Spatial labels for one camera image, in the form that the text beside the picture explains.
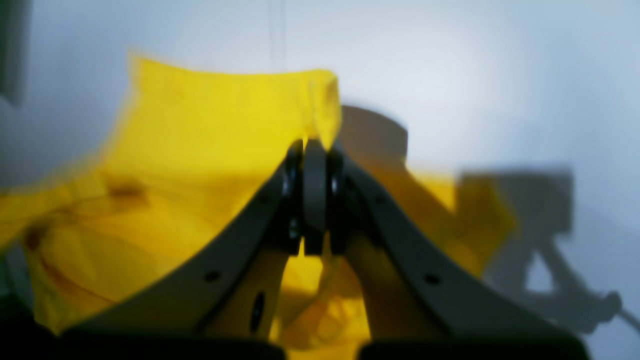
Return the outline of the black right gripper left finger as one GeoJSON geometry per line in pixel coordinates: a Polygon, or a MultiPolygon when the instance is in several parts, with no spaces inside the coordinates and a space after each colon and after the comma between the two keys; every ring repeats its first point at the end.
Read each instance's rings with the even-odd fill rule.
{"type": "Polygon", "coordinates": [[[269,333],[303,237],[319,255],[326,150],[294,141],[231,223],[157,282],[67,330],[60,360],[285,360],[269,333]]]}

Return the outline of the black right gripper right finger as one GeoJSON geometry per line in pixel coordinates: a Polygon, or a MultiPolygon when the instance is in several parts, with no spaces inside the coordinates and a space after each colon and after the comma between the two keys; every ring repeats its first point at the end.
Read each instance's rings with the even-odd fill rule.
{"type": "Polygon", "coordinates": [[[384,187],[327,152],[330,249],[361,285],[360,360],[587,360],[582,342],[483,285],[438,249],[384,187]]]}

